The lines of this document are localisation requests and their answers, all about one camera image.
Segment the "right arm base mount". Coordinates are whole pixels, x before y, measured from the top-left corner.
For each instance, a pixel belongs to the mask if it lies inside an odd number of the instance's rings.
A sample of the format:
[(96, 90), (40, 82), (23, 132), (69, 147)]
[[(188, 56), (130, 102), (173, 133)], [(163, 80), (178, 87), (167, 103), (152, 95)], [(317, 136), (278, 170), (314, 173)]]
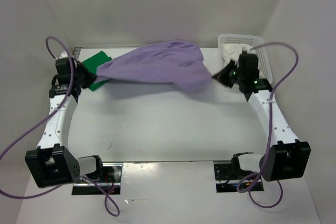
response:
[(217, 193), (236, 193), (238, 182), (251, 171), (233, 170), (231, 161), (214, 162), (215, 185)]

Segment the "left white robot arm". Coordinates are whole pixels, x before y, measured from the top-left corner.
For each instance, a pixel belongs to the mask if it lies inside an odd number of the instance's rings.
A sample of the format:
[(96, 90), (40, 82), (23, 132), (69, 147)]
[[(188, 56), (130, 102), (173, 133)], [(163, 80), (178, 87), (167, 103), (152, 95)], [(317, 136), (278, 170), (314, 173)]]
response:
[(27, 151), (26, 164), (39, 188), (77, 183), (82, 176), (93, 182), (104, 178), (98, 155), (74, 156), (68, 147), (72, 116), (81, 90), (95, 81), (95, 75), (80, 62), (67, 57), (55, 62), (57, 74), (49, 90), (50, 116), (35, 150)]

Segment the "purple t shirt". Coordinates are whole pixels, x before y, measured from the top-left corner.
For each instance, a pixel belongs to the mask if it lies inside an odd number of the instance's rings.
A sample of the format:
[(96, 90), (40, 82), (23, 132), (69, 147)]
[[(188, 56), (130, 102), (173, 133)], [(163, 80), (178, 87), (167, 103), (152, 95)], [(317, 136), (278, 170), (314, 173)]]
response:
[(198, 44), (171, 40), (146, 45), (97, 67), (97, 81), (120, 80), (174, 84), (185, 92), (198, 92), (211, 84)]

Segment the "green t shirt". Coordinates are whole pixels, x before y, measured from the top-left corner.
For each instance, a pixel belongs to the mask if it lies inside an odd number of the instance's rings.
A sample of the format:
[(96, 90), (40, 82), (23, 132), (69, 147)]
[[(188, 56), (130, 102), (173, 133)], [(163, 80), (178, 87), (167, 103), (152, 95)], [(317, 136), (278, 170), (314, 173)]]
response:
[[(87, 60), (83, 61), (82, 64), (93, 74), (97, 74), (97, 68), (102, 65), (103, 63), (106, 63), (108, 61), (111, 61), (112, 58), (108, 57), (105, 52), (100, 51), (99, 53), (93, 55), (92, 57), (88, 58)], [(89, 89), (94, 92), (97, 89), (99, 89), (101, 86), (103, 86), (108, 81), (99, 81), (97, 83), (93, 83)]]

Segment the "white cloth in basket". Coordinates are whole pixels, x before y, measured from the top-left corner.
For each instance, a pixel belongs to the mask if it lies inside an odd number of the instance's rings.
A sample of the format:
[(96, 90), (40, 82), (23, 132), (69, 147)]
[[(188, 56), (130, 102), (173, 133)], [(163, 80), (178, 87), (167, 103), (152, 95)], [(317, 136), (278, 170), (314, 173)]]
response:
[(220, 48), (220, 66), (224, 68), (231, 60), (237, 61), (242, 51), (257, 54), (256, 50), (252, 50), (252, 46), (248, 44), (221, 44)]

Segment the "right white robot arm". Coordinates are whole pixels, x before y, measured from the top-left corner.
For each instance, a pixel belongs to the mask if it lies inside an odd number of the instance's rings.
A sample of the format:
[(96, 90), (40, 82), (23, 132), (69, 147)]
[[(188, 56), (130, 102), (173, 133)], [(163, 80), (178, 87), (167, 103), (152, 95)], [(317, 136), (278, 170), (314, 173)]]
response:
[(289, 127), (270, 83), (259, 76), (257, 55), (243, 51), (238, 60), (231, 60), (213, 79), (228, 88), (239, 87), (267, 136), (267, 152), (235, 154), (231, 174), (243, 178), (249, 172), (261, 173), (267, 182), (302, 177), (311, 153), (310, 145), (300, 141)]

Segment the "white plastic basket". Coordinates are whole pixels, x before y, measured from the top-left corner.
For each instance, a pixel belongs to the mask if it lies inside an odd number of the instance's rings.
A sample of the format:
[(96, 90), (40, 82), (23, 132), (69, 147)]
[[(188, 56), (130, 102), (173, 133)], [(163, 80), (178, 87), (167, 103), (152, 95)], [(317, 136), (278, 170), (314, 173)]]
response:
[[(241, 34), (221, 34), (218, 37), (218, 51), (219, 51), (219, 65), (220, 68), (224, 68), (231, 59), (233, 59), (232, 56), (230, 58), (224, 58), (224, 45), (226, 44), (246, 44), (250, 45), (251, 47), (256, 47), (264, 43), (264, 40), (259, 36), (253, 36), (253, 35), (241, 35)], [(265, 48), (257, 49), (256, 55), (259, 60), (259, 70), (263, 74), (263, 76), (269, 81), (269, 83), (272, 83), (272, 72), (271, 67), (269, 63), (269, 58), (267, 54), (267, 50)]]

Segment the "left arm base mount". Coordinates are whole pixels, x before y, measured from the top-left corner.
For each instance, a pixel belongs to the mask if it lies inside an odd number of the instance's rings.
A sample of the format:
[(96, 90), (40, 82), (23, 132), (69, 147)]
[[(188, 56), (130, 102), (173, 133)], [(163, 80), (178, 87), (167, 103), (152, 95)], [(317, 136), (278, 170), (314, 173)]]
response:
[[(103, 163), (102, 175), (93, 179), (109, 195), (119, 195), (121, 191), (122, 163)], [(71, 194), (73, 196), (103, 195), (91, 182), (80, 181), (74, 184)]]

